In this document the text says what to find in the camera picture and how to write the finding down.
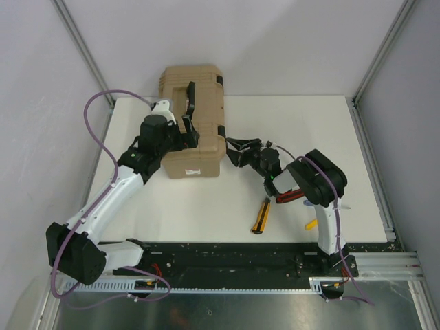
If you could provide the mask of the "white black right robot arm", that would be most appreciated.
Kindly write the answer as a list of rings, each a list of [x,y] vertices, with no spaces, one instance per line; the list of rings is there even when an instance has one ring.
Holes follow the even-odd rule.
[[[240,140],[228,137],[227,155],[234,166],[250,166],[263,178],[268,197],[279,204],[294,195],[305,197],[316,212],[318,247],[325,253],[317,258],[318,270],[333,276],[342,267],[336,254],[342,251],[340,223],[341,199],[347,186],[347,176],[318,149],[295,158],[282,167],[276,145],[260,139]]]

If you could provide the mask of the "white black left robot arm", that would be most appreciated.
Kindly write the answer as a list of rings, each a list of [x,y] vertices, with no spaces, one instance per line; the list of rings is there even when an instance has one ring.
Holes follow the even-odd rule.
[[[124,203],[144,187],[170,152],[195,149],[199,134],[192,118],[195,110],[196,84],[186,88],[188,106],[181,117],[181,132],[173,114],[173,103],[161,99],[150,104],[151,113],[140,125],[140,133],[120,156],[110,159],[114,165],[109,182],[65,225],[53,223],[46,232],[49,264],[84,285],[90,285],[111,270],[129,267],[136,274],[147,273],[152,258],[145,245],[135,239],[101,245],[100,240]]]

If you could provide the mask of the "tan plastic tool box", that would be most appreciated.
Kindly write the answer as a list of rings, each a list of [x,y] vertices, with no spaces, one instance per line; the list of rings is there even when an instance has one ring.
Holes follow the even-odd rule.
[[[200,134],[194,149],[173,151],[162,160],[171,179],[218,177],[226,155],[226,128],[223,73],[215,65],[176,65],[167,67],[159,79],[159,96],[173,101],[173,113],[182,133],[186,115],[188,83],[196,83],[192,124]]]

